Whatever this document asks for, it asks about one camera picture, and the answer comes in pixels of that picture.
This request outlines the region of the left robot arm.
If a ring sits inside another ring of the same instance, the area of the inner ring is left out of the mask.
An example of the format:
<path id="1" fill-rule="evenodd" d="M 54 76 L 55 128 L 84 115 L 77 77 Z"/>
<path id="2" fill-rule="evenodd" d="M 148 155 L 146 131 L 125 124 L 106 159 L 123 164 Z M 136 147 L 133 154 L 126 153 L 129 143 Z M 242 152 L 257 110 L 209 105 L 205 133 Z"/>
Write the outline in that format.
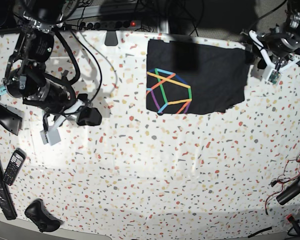
<path id="1" fill-rule="evenodd" d="M 281 25 L 270 28 L 268 33 L 253 30 L 263 18 L 287 4 L 286 20 Z M 252 71 L 259 78 L 278 84 L 282 74 L 289 68 L 300 67 L 300 57 L 295 51 L 300 50 L 300 0 L 285 0 L 270 12 L 259 17 L 248 30 L 242 32 L 249 39 L 250 51 L 257 55 Z"/>

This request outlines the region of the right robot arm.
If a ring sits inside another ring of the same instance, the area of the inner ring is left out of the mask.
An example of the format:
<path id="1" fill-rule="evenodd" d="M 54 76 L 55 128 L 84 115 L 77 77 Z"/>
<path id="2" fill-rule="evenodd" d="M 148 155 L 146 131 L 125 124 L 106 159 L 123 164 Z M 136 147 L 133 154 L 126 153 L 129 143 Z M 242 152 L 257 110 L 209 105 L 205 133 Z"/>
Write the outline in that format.
<path id="1" fill-rule="evenodd" d="M 75 12 L 77 0 L 22 0 L 25 24 L 13 54 L 9 57 L 0 87 L 0 96 L 9 94 L 21 98 L 23 104 L 43 110 L 43 131 L 49 129 L 48 117 L 63 122 L 68 119 L 78 126 L 99 126 L 102 115 L 91 107 L 92 100 L 86 93 L 76 94 L 73 85 L 81 72 L 76 58 L 61 35 L 59 28 Z M 46 72 L 46 61 L 58 39 L 74 67 L 74 77 L 68 79 L 64 70 L 57 78 Z"/>

